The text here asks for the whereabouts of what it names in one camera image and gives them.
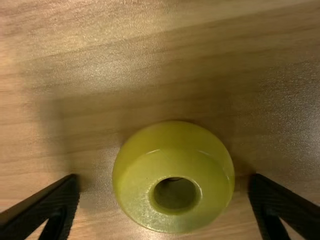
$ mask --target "wooden table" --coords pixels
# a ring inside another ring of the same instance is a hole
[[[318,0],[3,0],[0,210],[70,173],[82,186],[70,240],[261,239],[253,171],[319,204],[319,12]],[[236,170],[227,211],[192,234],[138,226],[112,191],[122,143],[165,120],[211,130]]]

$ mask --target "yellow-green rubber ring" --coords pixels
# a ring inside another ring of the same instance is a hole
[[[210,131],[167,121],[129,138],[116,157],[112,181],[120,207],[139,225],[186,233],[227,207],[235,172],[227,149]]]

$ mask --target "center hole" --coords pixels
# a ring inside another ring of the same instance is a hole
[[[153,192],[159,207],[170,211],[191,209],[197,202],[195,184],[182,177],[169,177],[159,182]]]

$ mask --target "wood grain surface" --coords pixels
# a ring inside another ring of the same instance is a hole
[[[113,195],[122,143],[165,120],[209,129],[235,166],[229,207],[190,234]],[[1,1],[0,211],[76,173],[70,240],[259,240],[255,171],[320,203],[319,0]]]

